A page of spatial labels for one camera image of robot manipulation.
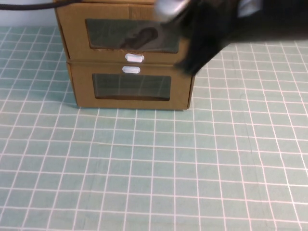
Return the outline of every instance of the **stacked cardboard drawers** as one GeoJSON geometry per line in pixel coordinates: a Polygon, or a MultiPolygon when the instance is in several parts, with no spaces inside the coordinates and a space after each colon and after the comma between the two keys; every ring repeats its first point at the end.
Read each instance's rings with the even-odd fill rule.
{"type": "Polygon", "coordinates": [[[85,0],[56,9],[78,106],[189,108],[194,77],[173,68],[187,42],[164,29],[154,0],[85,0]]]}

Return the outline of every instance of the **wall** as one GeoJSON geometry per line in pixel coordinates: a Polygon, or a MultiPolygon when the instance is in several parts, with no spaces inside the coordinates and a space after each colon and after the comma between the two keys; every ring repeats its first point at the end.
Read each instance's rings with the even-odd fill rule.
{"type": "MultiPolygon", "coordinates": [[[[0,0],[4,4],[40,4],[52,0],[0,0]]],[[[56,26],[54,10],[0,11],[0,26],[56,26]]]]}

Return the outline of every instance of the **table surface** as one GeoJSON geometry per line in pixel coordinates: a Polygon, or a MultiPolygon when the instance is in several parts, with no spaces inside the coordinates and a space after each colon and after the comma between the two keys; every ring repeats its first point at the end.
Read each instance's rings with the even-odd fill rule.
{"type": "Polygon", "coordinates": [[[190,110],[84,109],[57,28],[0,27],[0,230],[307,230],[307,68],[230,45],[190,110]]]}

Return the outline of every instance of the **cardboard drawer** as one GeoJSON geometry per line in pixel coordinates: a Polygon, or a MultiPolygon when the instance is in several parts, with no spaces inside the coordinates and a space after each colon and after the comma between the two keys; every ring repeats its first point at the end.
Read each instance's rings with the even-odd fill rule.
{"type": "Polygon", "coordinates": [[[174,64],[186,51],[187,41],[155,20],[153,5],[78,3],[56,13],[71,61],[174,64]]]}
{"type": "Polygon", "coordinates": [[[68,63],[78,106],[184,110],[194,78],[171,65],[68,63]]]}

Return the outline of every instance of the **drawer window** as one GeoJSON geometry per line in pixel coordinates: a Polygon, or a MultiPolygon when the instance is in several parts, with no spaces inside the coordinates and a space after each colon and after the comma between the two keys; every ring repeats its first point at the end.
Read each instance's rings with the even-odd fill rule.
{"type": "Polygon", "coordinates": [[[136,20],[86,19],[91,49],[178,53],[180,39],[160,23],[136,20]]]}
{"type": "Polygon", "coordinates": [[[170,76],[93,74],[97,99],[169,101],[170,76]]]}

